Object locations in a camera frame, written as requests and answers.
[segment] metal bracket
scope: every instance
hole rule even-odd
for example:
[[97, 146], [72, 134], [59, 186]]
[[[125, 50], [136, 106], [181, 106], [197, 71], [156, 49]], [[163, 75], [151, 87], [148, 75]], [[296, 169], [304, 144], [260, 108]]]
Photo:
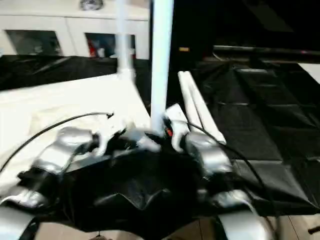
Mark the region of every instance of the metal bracket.
[[185, 137], [185, 148], [201, 163], [205, 177], [214, 173], [232, 172], [228, 156], [211, 137], [199, 132], [190, 132]]
[[51, 145], [47, 146], [32, 164], [55, 175], [63, 174], [75, 155], [84, 154], [93, 142], [90, 130], [76, 127], [61, 129]]

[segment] white cabinet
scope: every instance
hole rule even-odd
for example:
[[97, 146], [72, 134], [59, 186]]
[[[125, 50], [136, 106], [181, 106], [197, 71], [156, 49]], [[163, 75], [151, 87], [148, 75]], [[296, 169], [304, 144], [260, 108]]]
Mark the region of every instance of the white cabinet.
[[[5, 55], [90, 56], [88, 39], [99, 38], [109, 51], [115, 45], [116, 0], [102, 9], [83, 11], [80, 0], [0, 0], [0, 53]], [[127, 33], [137, 59], [149, 58], [148, 0], [128, 0]], [[106, 54], [116, 56], [109, 51]]]
[[[117, 33], [116, 20], [68, 17], [66, 18], [66, 21], [77, 56], [89, 57], [89, 45], [94, 45], [92, 42], [104, 41], [106, 42], [104, 48], [110, 48], [110, 52], [115, 49], [115, 34]], [[148, 21], [128, 20], [126, 23], [127, 34], [132, 37], [131, 48], [134, 49], [132, 52], [135, 53], [135, 57], [137, 59], [148, 59]], [[104, 36], [100, 37], [99, 34], [105, 34], [107, 36], [104, 38]]]
[[[27, 40], [26, 35], [35, 36], [33, 42]], [[61, 55], [76, 54], [64, 17], [0, 15], [0, 48], [5, 55], [19, 54], [19, 49], [25, 46], [26, 48], [36, 47], [37, 44], [34, 42], [41, 41], [41, 38], [43, 44], [50, 44], [47, 41], [48, 37], [41, 35], [49, 35], [50, 38], [52, 38], [51, 35], [55, 36]]]

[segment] cabinet door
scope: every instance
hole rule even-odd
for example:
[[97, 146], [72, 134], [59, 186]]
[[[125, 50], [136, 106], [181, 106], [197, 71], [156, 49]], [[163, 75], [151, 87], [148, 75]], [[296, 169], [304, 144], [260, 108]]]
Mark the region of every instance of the cabinet door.
[[[67, 18], [75, 51], [82, 57], [115, 58], [117, 24], [115, 19]], [[149, 22], [128, 20], [131, 52], [137, 59], [149, 59]]]
[[0, 49], [5, 55], [75, 55], [63, 17], [0, 16]]

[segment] white surface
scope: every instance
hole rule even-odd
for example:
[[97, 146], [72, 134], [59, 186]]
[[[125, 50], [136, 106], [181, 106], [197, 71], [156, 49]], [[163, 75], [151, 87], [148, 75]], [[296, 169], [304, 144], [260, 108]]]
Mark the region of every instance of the white surface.
[[153, 4], [151, 127], [160, 136], [164, 134], [173, 8], [174, 0]]
[[214, 136], [220, 143], [226, 144], [226, 139], [223, 134], [219, 131], [211, 113], [209, 112], [207, 105], [195, 83], [194, 78], [192, 77], [189, 71], [183, 73], [183, 81], [187, 82], [193, 102], [195, 104], [197, 114], [200, 118], [203, 128]]
[[[0, 165], [28, 137], [43, 128], [75, 115], [114, 112], [127, 124], [150, 127], [150, 117], [132, 81], [112, 74], [0, 92]], [[83, 117], [52, 129], [18, 153], [0, 175], [0, 191], [17, 181], [34, 157], [66, 126], [101, 129], [98, 116]]]
[[299, 63], [299, 65], [320, 84], [320, 64]]
[[[128, 6], [129, 20], [149, 19], [149, 1], [132, 0]], [[0, 0], [0, 15], [50, 16], [115, 19], [115, 0], [104, 0], [104, 7], [95, 11], [82, 11], [80, 0]]]
[[[89, 47], [85, 33], [116, 34], [114, 19], [66, 18], [77, 56], [89, 57]], [[149, 58], [149, 23], [147, 21], [127, 21], [126, 32], [135, 36], [137, 59]]]
[[5, 30], [55, 31], [63, 55], [75, 55], [66, 20], [63, 17], [0, 15], [0, 48], [3, 49], [5, 55], [16, 55], [16, 49], [12, 45], [8, 35], [5, 33]]

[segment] red object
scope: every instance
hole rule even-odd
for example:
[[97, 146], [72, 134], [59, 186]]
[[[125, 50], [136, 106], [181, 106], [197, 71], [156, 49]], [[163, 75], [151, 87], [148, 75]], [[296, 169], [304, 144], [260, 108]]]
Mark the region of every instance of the red object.
[[171, 131], [170, 129], [167, 129], [166, 132], [168, 133], [168, 135], [169, 135], [170, 137], [172, 137], [173, 133], [172, 133], [172, 131]]
[[96, 57], [96, 50], [89, 39], [88, 39], [88, 46], [89, 46], [90, 57]]

